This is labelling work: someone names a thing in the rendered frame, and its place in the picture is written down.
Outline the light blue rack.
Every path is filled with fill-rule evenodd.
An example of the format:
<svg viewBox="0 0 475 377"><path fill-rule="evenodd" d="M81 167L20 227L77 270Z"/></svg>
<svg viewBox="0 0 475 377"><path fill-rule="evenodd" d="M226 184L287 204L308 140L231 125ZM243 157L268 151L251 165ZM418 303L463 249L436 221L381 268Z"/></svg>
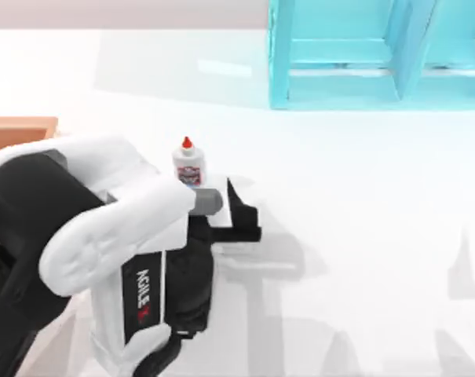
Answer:
<svg viewBox="0 0 475 377"><path fill-rule="evenodd" d="M269 0L269 104L475 110L475 0Z"/></svg>

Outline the white glue bottle red cap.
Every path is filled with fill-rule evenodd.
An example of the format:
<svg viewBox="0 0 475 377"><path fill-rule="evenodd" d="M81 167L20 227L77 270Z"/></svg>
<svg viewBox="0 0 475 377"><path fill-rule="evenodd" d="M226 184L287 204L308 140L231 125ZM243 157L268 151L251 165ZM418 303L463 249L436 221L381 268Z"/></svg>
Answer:
<svg viewBox="0 0 475 377"><path fill-rule="evenodd" d="M172 159L175 174L181 182L192 187L203 185L206 175L205 155L188 136L174 149Z"/></svg>

